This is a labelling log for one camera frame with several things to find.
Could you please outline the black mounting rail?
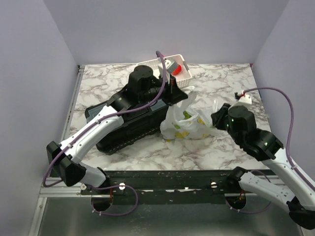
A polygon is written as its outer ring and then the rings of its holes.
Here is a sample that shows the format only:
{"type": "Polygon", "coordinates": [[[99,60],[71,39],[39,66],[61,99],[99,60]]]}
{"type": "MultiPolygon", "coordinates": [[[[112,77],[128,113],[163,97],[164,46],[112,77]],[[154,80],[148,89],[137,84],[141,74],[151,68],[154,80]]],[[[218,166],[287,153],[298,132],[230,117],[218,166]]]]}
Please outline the black mounting rail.
{"type": "Polygon", "coordinates": [[[225,204],[226,194],[240,194],[238,181],[246,172],[241,167],[223,171],[109,171],[113,190],[87,187],[81,194],[97,204],[121,206],[225,204]]]}

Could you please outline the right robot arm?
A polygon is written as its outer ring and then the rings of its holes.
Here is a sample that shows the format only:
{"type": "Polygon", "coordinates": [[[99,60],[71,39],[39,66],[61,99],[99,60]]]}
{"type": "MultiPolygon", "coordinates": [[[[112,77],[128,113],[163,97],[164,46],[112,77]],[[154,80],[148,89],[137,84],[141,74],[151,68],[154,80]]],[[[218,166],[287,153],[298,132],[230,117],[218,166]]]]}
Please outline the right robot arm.
{"type": "Polygon", "coordinates": [[[227,189],[233,193],[241,189],[255,193],[281,207],[299,226],[313,230],[315,182],[287,156],[282,142],[273,133],[257,128],[254,114],[245,106],[225,103],[211,114],[211,119],[216,129],[227,131],[240,149],[267,166],[286,185],[279,187],[236,167],[227,177],[227,189]]]}

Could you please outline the green fake guava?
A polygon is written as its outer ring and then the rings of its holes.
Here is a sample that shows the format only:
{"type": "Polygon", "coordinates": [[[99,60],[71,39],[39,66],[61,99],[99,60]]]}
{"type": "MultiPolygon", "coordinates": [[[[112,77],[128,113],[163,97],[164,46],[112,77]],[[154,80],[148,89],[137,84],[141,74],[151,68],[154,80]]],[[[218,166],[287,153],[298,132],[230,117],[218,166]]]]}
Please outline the green fake guava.
{"type": "Polygon", "coordinates": [[[192,117],[192,115],[188,113],[187,111],[183,111],[183,115],[184,115],[184,120],[190,119],[192,117]]]}

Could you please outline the white perforated plastic basket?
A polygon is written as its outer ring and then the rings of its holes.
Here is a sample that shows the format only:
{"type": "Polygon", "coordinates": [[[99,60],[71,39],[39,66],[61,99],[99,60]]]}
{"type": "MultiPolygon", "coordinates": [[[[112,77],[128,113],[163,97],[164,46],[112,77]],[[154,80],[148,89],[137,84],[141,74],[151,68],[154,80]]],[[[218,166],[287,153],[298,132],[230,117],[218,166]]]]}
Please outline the white perforated plastic basket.
{"type": "MultiPolygon", "coordinates": [[[[181,66],[181,71],[178,74],[173,75],[176,78],[178,87],[181,89],[188,87],[190,80],[192,79],[192,74],[188,68],[188,65],[185,62],[184,57],[181,54],[177,54],[177,55],[166,56],[165,58],[172,59],[178,65],[181,66]]],[[[158,69],[159,64],[160,64],[160,59],[152,59],[152,60],[139,62],[136,64],[136,66],[139,66],[139,65],[149,66],[153,70],[153,75],[158,78],[160,75],[160,72],[158,69]]]]}

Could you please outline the white lemon print plastic bag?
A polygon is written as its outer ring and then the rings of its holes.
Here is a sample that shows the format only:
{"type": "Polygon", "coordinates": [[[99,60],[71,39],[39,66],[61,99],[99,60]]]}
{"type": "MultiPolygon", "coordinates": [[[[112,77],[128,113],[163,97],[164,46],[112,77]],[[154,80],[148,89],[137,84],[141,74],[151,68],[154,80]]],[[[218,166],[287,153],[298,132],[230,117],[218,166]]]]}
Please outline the white lemon print plastic bag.
{"type": "Polygon", "coordinates": [[[194,86],[183,88],[188,99],[183,100],[181,104],[168,107],[165,120],[160,124],[160,132],[164,139],[200,140],[219,134],[220,131],[212,125],[211,119],[211,114],[219,110],[218,101],[216,99],[212,101],[209,109],[193,109],[191,105],[197,97],[194,89],[194,86]],[[183,111],[187,111],[192,117],[184,120],[183,111]]]}

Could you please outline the black plastic toolbox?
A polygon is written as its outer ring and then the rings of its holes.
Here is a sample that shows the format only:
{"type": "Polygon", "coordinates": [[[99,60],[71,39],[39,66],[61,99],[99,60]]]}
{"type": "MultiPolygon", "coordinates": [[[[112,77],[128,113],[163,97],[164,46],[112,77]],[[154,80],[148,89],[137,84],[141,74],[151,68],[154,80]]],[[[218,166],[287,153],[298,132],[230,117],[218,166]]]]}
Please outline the black plastic toolbox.
{"type": "MultiPolygon", "coordinates": [[[[127,103],[125,99],[114,100],[113,98],[99,103],[95,106],[90,106],[85,110],[85,118],[90,122],[98,115],[104,106],[112,106],[115,110],[125,110],[143,106],[144,103],[127,103]]],[[[147,135],[152,135],[160,130],[160,124],[165,120],[168,106],[160,99],[150,107],[138,112],[122,115],[124,124],[96,144],[98,151],[107,155],[112,155],[126,146],[132,145],[137,140],[144,138],[147,135]]]]}

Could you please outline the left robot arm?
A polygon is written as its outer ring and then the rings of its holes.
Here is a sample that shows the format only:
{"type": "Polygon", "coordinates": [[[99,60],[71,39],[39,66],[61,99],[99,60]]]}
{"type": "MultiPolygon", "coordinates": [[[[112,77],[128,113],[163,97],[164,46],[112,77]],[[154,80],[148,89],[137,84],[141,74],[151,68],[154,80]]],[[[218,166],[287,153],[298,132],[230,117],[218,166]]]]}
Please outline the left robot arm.
{"type": "Polygon", "coordinates": [[[53,169],[66,186],[80,182],[92,186],[98,194],[106,193],[108,176],[101,168],[83,164],[83,157],[106,135],[123,126],[128,115],[140,113],[160,99],[169,106],[187,99],[174,77],[177,68],[162,62],[159,64],[160,76],[156,78],[149,66],[136,66],[128,83],[110,97],[90,122],[72,137],[47,145],[49,169],[53,169]]]}

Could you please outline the red fake apple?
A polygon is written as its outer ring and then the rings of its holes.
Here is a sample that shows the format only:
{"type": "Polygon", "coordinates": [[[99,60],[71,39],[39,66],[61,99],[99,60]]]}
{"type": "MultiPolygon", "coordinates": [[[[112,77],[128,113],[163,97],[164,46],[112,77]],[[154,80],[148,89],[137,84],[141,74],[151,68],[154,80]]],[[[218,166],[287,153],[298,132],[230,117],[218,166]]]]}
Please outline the red fake apple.
{"type": "Polygon", "coordinates": [[[176,69],[172,72],[172,75],[178,75],[179,73],[181,73],[182,71],[182,66],[178,64],[178,66],[176,67],[176,69]]]}

